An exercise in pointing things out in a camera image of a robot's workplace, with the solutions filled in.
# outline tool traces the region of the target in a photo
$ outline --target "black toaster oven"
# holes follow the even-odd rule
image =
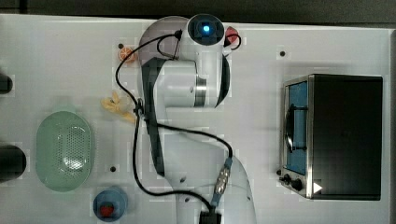
[[[310,75],[284,84],[283,186],[308,199],[381,195],[382,77]]]

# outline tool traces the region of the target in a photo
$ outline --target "red object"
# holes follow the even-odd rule
[[[100,206],[100,215],[102,217],[110,217],[114,212],[114,205],[112,203],[107,203]]]
[[[233,43],[238,38],[238,36],[236,36],[237,34],[238,34],[238,31],[235,30],[232,26],[229,26],[227,28],[227,31],[225,32],[226,36],[233,35],[233,36],[227,37],[228,41],[230,41],[230,43]]]
[[[123,61],[132,52],[132,50],[133,50],[132,48],[128,48],[128,47],[124,47],[124,48],[120,49],[120,51],[119,51],[120,61]],[[136,60],[136,53],[131,55],[125,62],[132,63],[135,60]]]

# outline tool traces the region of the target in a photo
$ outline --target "green plastic strainer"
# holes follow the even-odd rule
[[[90,127],[77,114],[55,112],[40,124],[35,169],[46,187],[61,192],[76,189],[88,178],[93,159]]]

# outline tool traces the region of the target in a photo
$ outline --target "black power cord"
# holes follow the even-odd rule
[[[242,37],[241,37],[239,34],[231,34],[231,35],[226,35],[226,36],[225,36],[225,39],[228,40],[228,37],[231,37],[231,36],[237,36],[237,37],[238,37],[238,40],[239,40],[238,46],[236,46],[235,48],[233,48],[233,49],[231,49],[231,50],[239,49],[239,47],[241,47],[241,44],[242,44]]]
[[[141,48],[145,47],[146,45],[148,45],[148,44],[150,44],[150,43],[152,43],[152,42],[154,42],[154,41],[156,41],[156,40],[159,40],[159,39],[161,39],[161,38],[166,38],[166,37],[169,37],[169,36],[175,36],[175,35],[161,35],[161,36],[158,36],[158,37],[156,37],[156,38],[154,38],[154,39],[151,39],[150,41],[148,41],[148,42],[146,42],[146,43],[140,45],[140,46],[137,47],[136,49],[132,50],[132,52],[129,53],[129,54],[124,58],[124,60],[122,60],[122,62],[120,63],[119,67],[117,68],[117,70],[116,70],[116,82],[117,82],[117,84],[119,85],[119,87],[120,87],[123,91],[125,91],[125,92],[131,97],[131,99],[134,101],[134,105],[137,105],[136,99],[135,99],[134,96],[133,96],[125,87],[123,87],[123,86],[121,85],[121,83],[120,83],[120,78],[119,78],[119,76],[120,76],[120,69],[121,69],[122,65],[123,65],[123,64],[124,64],[135,52],[137,52],[137,51],[140,50]]]
[[[184,195],[190,195],[190,196],[192,196],[192,197],[194,197],[194,198],[197,198],[197,199],[199,199],[202,203],[205,204],[205,206],[207,207],[207,209],[208,209],[208,211],[209,211],[209,214],[212,214],[211,216],[213,216],[213,215],[215,214],[215,209],[216,209],[216,207],[212,206],[212,205],[210,204],[210,202],[209,202],[206,198],[204,198],[202,195],[199,195],[198,193],[195,193],[195,192],[192,192],[192,191],[188,191],[188,190],[171,190],[171,191],[160,192],[160,193],[151,192],[151,191],[145,189],[145,187],[144,187],[144,186],[142,185],[142,183],[140,182],[139,176],[138,176],[138,174],[137,174],[137,169],[136,169],[137,137],[138,137],[139,126],[140,126],[140,113],[143,113],[143,104],[142,104],[142,100],[141,100],[141,99],[138,99],[139,102],[136,101],[136,99],[134,98],[134,96],[133,96],[125,87],[123,87],[123,86],[120,84],[120,78],[119,78],[119,76],[120,76],[120,69],[121,69],[122,65],[128,60],[128,58],[130,58],[135,52],[137,52],[139,49],[145,47],[146,45],[148,45],[148,44],[150,44],[150,43],[152,43],[152,42],[154,42],[154,41],[156,41],[156,40],[159,40],[159,42],[157,43],[157,50],[162,54],[161,50],[159,49],[160,43],[161,43],[161,41],[163,41],[165,38],[170,37],[170,36],[174,36],[174,37],[177,38],[177,47],[178,47],[178,42],[179,42],[179,40],[180,40],[180,38],[181,38],[181,30],[176,31],[176,32],[175,32],[174,34],[172,34],[172,35],[162,35],[162,36],[158,36],[158,37],[156,37],[156,38],[154,38],[154,39],[151,39],[150,41],[144,43],[143,45],[137,47],[137,48],[134,49],[131,53],[129,53],[129,54],[125,57],[125,59],[122,60],[122,62],[120,63],[119,67],[118,67],[117,70],[116,70],[116,81],[117,81],[117,84],[120,86],[120,88],[122,88],[122,89],[131,97],[131,99],[133,100],[134,105],[135,105],[135,110],[134,110],[134,112],[135,112],[135,114],[136,114],[136,125],[135,125],[135,129],[134,129],[134,145],[133,145],[133,161],[132,161],[132,163],[133,163],[133,170],[134,170],[134,180],[136,181],[136,184],[137,184],[137,186],[138,186],[140,189],[142,189],[145,193],[147,193],[148,195],[151,195],[151,196],[160,197],[160,196],[167,196],[167,195],[172,195],[172,194],[184,194]],[[234,48],[233,50],[238,49],[239,46],[241,45],[241,37],[240,37],[239,35],[237,35],[237,36],[238,36],[238,38],[239,38],[239,45],[238,45],[236,48]],[[176,52],[177,52],[177,48],[175,49],[175,54],[174,54],[173,56],[171,56],[173,59],[175,59]],[[185,133],[195,133],[195,134],[200,134],[200,135],[204,135],[204,136],[207,136],[207,137],[214,138],[214,139],[218,140],[219,142],[221,142],[224,146],[226,146],[226,147],[228,148],[228,151],[229,151],[229,155],[228,155],[228,156],[229,156],[229,158],[231,158],[231,157],[233,156],[233,149],[231,148],[231,146],[230,146],[227,142],[225,142],[225,141],[222,140],[221,138],[216,137],[216,136],[213,135],[213,134],[204,133],[204,132],[200,132],[200,131],[187,130],[187,129],[177,128],[177,127],[172,127],[172,126],[168,126],[168,125],[164,125],[164,124],[160,124],[160,123],[157,124],[157,126],[158,126],[158,127],[161,127],[161,128],[168,129],[168,130],[172,130],[172,131],[185,132]]]
[[[134,180],[136,181],[137,186],[139,186],[139,188],[141,188],[148,195],[156,196],[156,197],[167,196],[167,195],[172,195],[172,194],[190,195],[194,198],[201,200],[201,202],[203,202],[206,205],[209,212],[214,213],[215,208],[209,203],[209,201],[206,198],[204,198],[202,195],[199,195],[195,192],[188,191],[188,190],[171,190],[171,191],[156,193],[156,192],[151,192],[151,191],[145,189],[145,187],[142,185],[142,183],[139,180],[139,176],[137,175],[137,170],[136,170],[136,145],[137,145],[137,137],[138,137],[138,132],[139,132],[139,124],[140,124],[140,116],[138,115],[138,113],[136,115],[137,115],[137,118],[136,118],[136,126],[134,128],[134,148],[133,148],[133,152],[132,152],[132,165],[134,167]]]
[[[215,136],[215,135],[213,135],[211,133],[204,133],[204,132],[201,132],[201,131],[182,129],[182,128],[168,126],[168,125],[161,124],[161,123],[158,123],[157,126],[161,127],[161,128],[165,128],[165,129],[171,130],[171,131],[178,131],[178,132],[183,132],[183,133],[195,133],[195,134],[200,134],[200,135],[203,135],[203,136],[206,136],[206,137],[214,138],[214,139],[218,140],[219,142],[221,142],[224,146],[226,146],[228,148],[228,157],[229,158],[233,157],[233,149],[231,148],[231,146],[226,141],[222,140],[221,138],[219,138],[219,137],[217,137],[217,136]]]
[[[199,195],[198,193],[192,192],[192,191],[188,191],[188,190],[171,190],[171,191],[166,191],[166,192],[161,192],[161,193],[156,193],[156,192],[151,192],[147,189],[145,189],[145,187],[142,185],[142,183],[139,180],[139,176],[137,174],[137,169],[136,169],[136,148],[137,148],[137,137],[138,137],[138,132],[139,132],[139,125],[140,125],[140,115],[139,115],[139,110],[143,109],[143,105],[141,103],[141,100],[139,99],[139,102],[136,101],[136,99],[134,98],[134,96],[126,89],[124,88],[121,84],[120,84],[120,68],[122,67],[122,65],[125,63],[126,60],[128,60],[129,57],[131,57],[135,52],[137,52],[139,49],[145,47],[146,45],[156,41],[156,40],[160,40],[162,38],[166,38],[169,36],[178,36],[178,32],[181,31],[177,31],[174,35],[162,35],[159,37],[156,37],[154,39],[151,39],[150,41],[144,43],[143,45],[137,47],[136,49],[134,49],[131,53],[128,54],[128,56],[125,57],[124,60],[122,60],[122,62],[120,63],[119,67],[116,70],[116,81],[117,84],[120,86],[120,88],[122,88],[130,97],[131,99],[134,101],[134,105],[135,105],[135,110],[134,112],[136,113],[136,125],[135,125],[135,130],[134,130],[134,146],[133,146],[133,170],[134,170],[134,180],[137,183],[137,186],[142,189],[145,193],[147,193],[148,195],[151,196],[156,196],[156,197],[160,197],[160,196],[167,196],[167,195],[172,195],[172,194],[185,194],[185,195],[190,195],[194,198],[199,199],[200,201],[202,201],[202,203],[205,204],[205,206],[207,207],[207,209],[209,210],[210,213],[214,213],[215,212],[215,207],[213,207],[210,202],[204,198],[202,195]]]
[[[176,44],[176,47],[175,47],[175,53],[174,53],[174,55],[165,53],[165,52],[163,52],[163,51],[160,49],[161,42],[163,42],[163,40],[165,40],[165,39],[166,39],[167,37],[169,37],[169,36],[162,37],[160,40],[158,40],[158,42],[157,42],[157,51],[158,51],[162,56],[165,56],[165,57],[170,58],[171,60],[174,60],[174,59],[176,58],[176,52],[177,52],[178,42],[180,41],[181,34],[182,34],[182,31],[181,31],[181,30],[176,31],[175,34],[174,34],[174,37],[177,39],[177,44]]]

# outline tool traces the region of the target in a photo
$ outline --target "blue cup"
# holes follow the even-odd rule
[[[114,211],[110,217],[102,217],[100,207],[104,204],[112,203]],[[126,193],[119,187],[113,186],[99,193],[93,201],[93,212],[104,222],[113,222],[124,214],[128,207],[128,197]]]

